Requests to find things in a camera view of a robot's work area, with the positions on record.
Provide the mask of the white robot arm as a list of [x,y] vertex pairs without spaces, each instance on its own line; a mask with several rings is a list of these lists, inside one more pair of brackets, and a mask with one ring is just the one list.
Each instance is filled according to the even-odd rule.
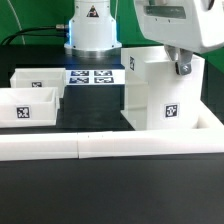
[[[224,46],[224,0],[133,0],[137,22],[146,39],[164,45],[177,71],[192,71],[195,53]],[[110,0],[74,0],[75,13],[68,23],[66,52],[100,57],[118,51],[117,23]]]

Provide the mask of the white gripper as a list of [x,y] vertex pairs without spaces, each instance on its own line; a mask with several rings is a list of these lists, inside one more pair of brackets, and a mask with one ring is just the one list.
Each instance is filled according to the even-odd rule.
[[192,72],[193,52],[224,46],[222,0],[134,0],[134,8],[143,36],[165,45],[178,75]]

